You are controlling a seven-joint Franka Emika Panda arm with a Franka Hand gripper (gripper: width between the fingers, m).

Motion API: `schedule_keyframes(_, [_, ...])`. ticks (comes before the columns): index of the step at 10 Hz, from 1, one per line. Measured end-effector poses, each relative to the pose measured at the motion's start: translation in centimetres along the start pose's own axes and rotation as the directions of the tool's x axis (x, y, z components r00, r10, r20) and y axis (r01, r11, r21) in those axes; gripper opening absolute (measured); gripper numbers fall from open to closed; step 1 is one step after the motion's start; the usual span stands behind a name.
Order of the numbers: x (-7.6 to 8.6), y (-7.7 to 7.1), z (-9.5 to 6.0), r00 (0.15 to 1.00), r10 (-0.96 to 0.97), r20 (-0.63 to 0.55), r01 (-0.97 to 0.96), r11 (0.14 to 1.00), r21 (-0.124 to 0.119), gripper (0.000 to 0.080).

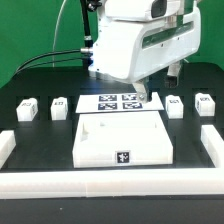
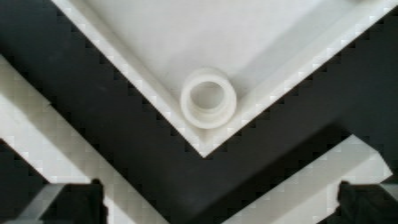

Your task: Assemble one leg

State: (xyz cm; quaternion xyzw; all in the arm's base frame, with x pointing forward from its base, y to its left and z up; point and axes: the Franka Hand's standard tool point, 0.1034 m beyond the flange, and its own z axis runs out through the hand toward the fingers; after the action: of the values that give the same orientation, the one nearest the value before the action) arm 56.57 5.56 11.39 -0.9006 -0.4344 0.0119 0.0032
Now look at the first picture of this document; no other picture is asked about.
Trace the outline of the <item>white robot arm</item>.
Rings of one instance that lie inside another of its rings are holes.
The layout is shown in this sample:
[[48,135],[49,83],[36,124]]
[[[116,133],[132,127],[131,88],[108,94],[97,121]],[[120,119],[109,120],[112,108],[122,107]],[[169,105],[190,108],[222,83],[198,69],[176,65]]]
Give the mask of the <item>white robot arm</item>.
[[197,52],[200,0],[100,0],[98,38],[89,74],[133,85],[149,102],[148,77],[164,68],[166,85],[178,84],[182,60]]

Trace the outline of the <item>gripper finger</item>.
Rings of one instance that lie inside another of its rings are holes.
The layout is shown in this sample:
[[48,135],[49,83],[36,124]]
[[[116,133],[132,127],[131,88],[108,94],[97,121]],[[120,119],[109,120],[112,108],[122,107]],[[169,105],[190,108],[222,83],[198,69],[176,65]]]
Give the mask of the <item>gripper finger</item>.
[[182,65],[180,62],[173,63],[169,66],[166,76],[166,86],[168,88],[175,88],[178,85],[181,68]]
[[137,93],[137,100],[139,102],[147,103],[151,101],[151,92],[149,90],[148,80],[146,78],[135,82],[133,87]]

